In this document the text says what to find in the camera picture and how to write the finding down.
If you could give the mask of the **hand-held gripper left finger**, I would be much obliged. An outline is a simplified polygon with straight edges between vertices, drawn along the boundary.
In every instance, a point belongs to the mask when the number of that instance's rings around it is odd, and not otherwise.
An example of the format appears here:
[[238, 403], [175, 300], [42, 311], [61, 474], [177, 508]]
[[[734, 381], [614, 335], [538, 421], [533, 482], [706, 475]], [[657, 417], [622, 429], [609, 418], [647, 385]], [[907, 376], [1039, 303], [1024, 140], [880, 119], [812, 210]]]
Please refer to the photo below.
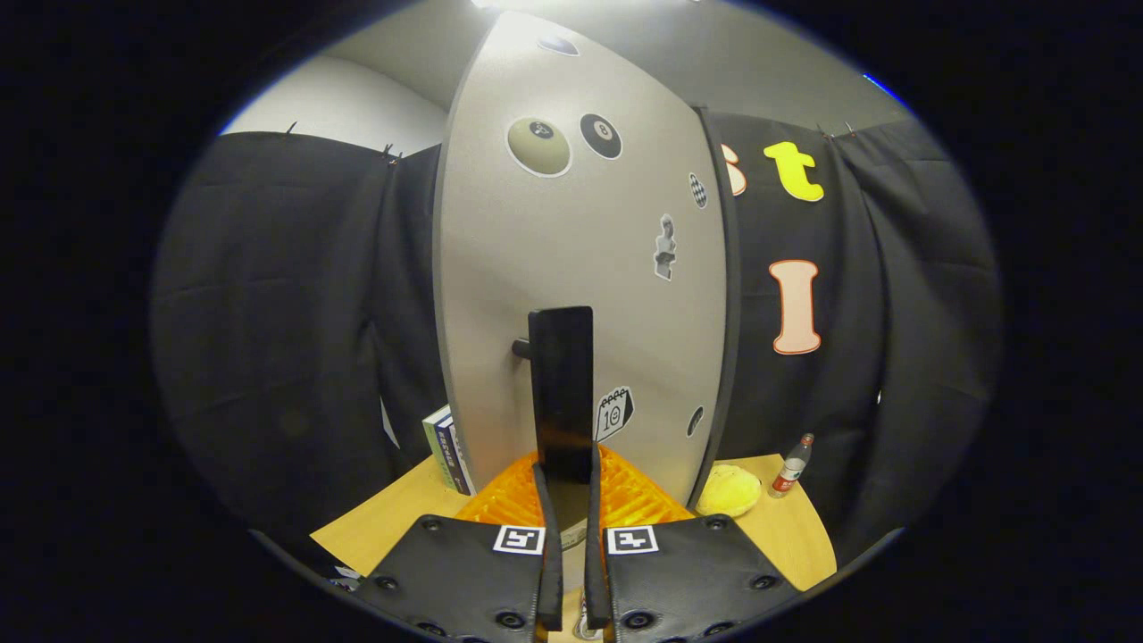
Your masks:
[[438, 642], [546, 642], [563, 625], [563, 549], [538, 456], [509, 465], [456, 515], [413, 520], [355, 597]]

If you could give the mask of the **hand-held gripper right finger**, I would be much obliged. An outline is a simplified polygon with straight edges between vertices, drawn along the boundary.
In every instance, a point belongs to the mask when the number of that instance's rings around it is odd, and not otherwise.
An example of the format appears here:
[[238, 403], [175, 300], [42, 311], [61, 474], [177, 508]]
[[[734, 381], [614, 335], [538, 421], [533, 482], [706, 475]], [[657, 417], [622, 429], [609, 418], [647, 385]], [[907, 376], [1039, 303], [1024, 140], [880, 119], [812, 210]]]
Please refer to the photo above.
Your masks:
[[796, 582], [724, 515], [679, 506], [596, 447], [589, 483], [585, 622], [605, 642], [711, 642], [776, 617]]

